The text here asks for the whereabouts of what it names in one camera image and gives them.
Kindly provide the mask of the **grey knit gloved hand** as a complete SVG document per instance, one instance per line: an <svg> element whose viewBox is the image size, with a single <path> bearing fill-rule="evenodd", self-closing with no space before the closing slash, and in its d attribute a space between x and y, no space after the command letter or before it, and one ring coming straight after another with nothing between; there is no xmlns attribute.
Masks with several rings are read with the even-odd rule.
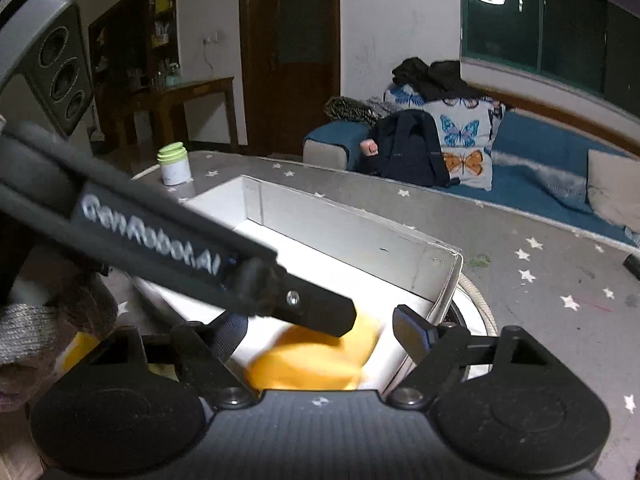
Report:
<svg viewBox="0 0 640 480"><path fill-rule="evenodd" d="M109 335L117 312L92 261L32 248L1 293L1 411L37 394L76 334Z"/></svg>

